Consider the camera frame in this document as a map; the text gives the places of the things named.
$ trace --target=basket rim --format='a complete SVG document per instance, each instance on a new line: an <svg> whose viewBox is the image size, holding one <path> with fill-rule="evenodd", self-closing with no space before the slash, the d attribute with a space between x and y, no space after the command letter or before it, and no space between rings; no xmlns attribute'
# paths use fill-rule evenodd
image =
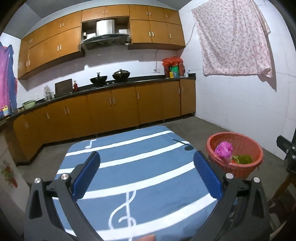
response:
<svg viewBox="0 0 296 241"><path fill-rule="evenodd" d="M208 138L208 140L207 140L207 145L206 145L206 150L207 150L208 154L211 156L211 158L215 159L215 161L219 162L220 164L225 165L224 161L223 161L220 157L218 157L218 155L212 150L211 145L210 145L211 139L212 139L213 137L215 137L215 136L217 136L217 135L221 135L221 134L236 134L236 135L238 135L238 136L243 136L243 137L245 137L245 138L248 138L249 140L253 141L253 142L258 146L258 148L259 148L259 150L260 150L260 156L259 156L259 158L258 158L257 161L252 162L252 163L250 163L250 164L237 164L237 163L231 163L231 165L232 165L233 167L244 167L244 168L247 168L247 167L253 167L253 166L258 166L258 165L260 165L260 163L261 163L262 160L263 160L263 149L262 149L262 147L261 147L256 141L254 141L252 138L250 138L250 137L248 137L248 136L245 136L245 135L243 135L243 134L240 134L240 133L232 132L232 131L219 132L219 133L216 133L216 134L211 135L211 136Z"/></svg>

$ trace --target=green vegetable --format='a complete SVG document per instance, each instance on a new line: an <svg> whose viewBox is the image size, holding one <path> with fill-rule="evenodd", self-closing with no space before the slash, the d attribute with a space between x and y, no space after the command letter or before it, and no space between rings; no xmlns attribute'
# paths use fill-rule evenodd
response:
<svg viewBox="0 0 296 241"><path fill-rule="evenodd" d="M237 155L237 156L232 156L232 159L237 163L237 164L250 164L252 163L253 159L250 155Z"/></svg>

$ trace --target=white musical note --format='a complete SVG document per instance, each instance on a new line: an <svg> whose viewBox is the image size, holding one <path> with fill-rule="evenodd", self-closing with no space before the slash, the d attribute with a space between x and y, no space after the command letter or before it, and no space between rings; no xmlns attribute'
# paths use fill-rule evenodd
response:
<svg viewBox="0 0 296 241"><path fill-rule="evenodd" d="M89 142L89 145L85 147L85 149L90 149L92 147L92 142L96 141L96 139L93 139Z"/></svg>
<svg viewBox="0 0 296 241"><path fill-rule="evenodd" d="M136 220L131 217L131 212L130 212L130 207L129 207L129 204L133 201L133 199L135 198L136 196L136 190L133 191L133 195L131 196L131 198L129 198L129 192L126 193L126 202L123 203L122 205L120 205L118 208L116 208L110 215L109 217L109 221L108 221L108 226L110 229L114 229L113 225L112 225L112 218L114 216L114 214L122 209L124 206L126 207L126 216L123 216L121 217L119 220L118 220L118 223L120 223L122 220L126 219L127 222L128 222L128 227L134 227L137 225L137 222ZM132 241L133 240L133 236L129 237L128 241Z"/></svg>

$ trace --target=pink plastic bag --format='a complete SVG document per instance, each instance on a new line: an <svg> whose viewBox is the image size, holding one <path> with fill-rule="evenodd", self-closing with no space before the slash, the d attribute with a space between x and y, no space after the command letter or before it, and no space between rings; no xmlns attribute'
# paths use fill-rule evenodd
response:
<svg viewBox="0 0 296 241"><path fill-rule="evenodd" d="M231 162L232 151L233 147L227 141L221 142L215 149L215 153L218 155L218 157L220 157L222 160L225 160L228 163Z"/></svg>

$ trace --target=red plastic basket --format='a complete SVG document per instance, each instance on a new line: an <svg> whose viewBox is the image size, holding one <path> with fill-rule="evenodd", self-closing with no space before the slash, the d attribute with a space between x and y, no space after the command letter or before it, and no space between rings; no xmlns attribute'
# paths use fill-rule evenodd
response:
<svg viewBox="0 0 296 241"><path fill-rule="evenodd" d="M232 155L251 155L253 162L251 164L226 164L214 152L216 147L223 141L232 144ZM220 132L209 137L206 146L209 154L209 160L216 162L225 173L232 173L236 178L247 179L256 167L260 166L263 162L263 150L261 146L253 139L234 132Z"/></svg>

